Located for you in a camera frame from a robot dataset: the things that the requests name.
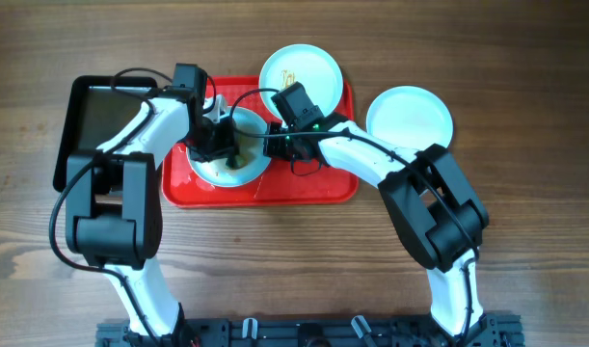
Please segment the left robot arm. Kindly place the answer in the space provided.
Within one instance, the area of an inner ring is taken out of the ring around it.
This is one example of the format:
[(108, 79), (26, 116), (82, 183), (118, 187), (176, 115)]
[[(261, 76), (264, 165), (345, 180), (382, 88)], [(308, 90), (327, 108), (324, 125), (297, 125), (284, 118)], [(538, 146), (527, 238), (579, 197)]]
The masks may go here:
[(198, 346), (201, 336), (171, 293), (157, 258), (163, 233), (158, 168), (171, 148), (186, 146), (202, 162), (231, 158), (232, 128), (205, 70), (177, 64), (161, 73), (132, 67), (72, 84), (53, 185), (50, 217), (66, 245), (54, 254), (83, 272), (105, 276), (128, 317), (98, 325), (99, 346)]

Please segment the green yellow scrub sponge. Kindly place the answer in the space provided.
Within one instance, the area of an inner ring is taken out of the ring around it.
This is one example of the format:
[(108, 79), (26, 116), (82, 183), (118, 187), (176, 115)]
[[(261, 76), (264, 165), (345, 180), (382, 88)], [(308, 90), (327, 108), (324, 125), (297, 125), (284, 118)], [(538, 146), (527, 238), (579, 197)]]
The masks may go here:
[(229, 170), (240, 170), (247, 165), (247, 160), (241, 154), (232, 154), (226, 160), (226, 167)]

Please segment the light blue plate top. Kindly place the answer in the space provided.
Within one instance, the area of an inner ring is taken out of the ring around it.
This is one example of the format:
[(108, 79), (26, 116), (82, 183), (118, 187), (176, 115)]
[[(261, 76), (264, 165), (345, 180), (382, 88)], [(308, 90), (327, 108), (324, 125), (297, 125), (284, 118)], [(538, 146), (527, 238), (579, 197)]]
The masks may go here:
[(324, 115), (336, 109), (343, 94), (343, 75), (336, 60), (314, 45), (291, 44), (273, 53), (261, 69), (258, 87), (281, 91), (296, 82)]

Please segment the light blue plate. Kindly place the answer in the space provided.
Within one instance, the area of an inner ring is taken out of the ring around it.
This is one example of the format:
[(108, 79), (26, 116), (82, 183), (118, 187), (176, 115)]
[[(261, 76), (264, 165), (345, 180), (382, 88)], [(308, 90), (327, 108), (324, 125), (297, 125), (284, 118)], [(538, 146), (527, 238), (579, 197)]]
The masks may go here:
[(424, 150), (438, 144), (449, 147), (453, 118), (435, 94), (416, 86), (399, 86), (382, 92), (370, 104), (366, 131), (397, 147)]
[[(236, 128), (248, 133), (265, 132), (266, 121), (255, 112), (237, 107), (233, 114)], [(189, 164), (195, 174), (217, 187), (234, 188), (251, 183), (260, 177), (269, 166), (271, 159), (263, 154), (263, 140), (238, 135), (239, 153), (235, 156), (238, 167), (227, 165), (226, 158), (211, 162), (198, 162), (192, 159), (189, 149), (186, 150)]]
[(324, 115), (336, 109), (343, 94), (343, 75), (336, 60), (314, 45), (291, 44), (273, 53), (261, 69), (258, 87), (281, 91), (296, 82)]

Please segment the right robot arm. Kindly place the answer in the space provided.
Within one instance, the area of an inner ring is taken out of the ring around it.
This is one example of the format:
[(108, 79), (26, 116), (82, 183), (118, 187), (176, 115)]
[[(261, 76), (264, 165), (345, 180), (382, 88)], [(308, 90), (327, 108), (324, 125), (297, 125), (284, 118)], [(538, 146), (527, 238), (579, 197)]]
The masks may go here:
[(435, 323), (458, 345), (471, 342), (483, 315), (474, 271), (489, 214), (448, 150), (447, 106), (420, 87), (395, 87), (371, 103), (360, 128), (323, 113), (300, 82), (271, 101), (286, 128), (268, 144), (376, 187), (402, 246), (427, 271)]

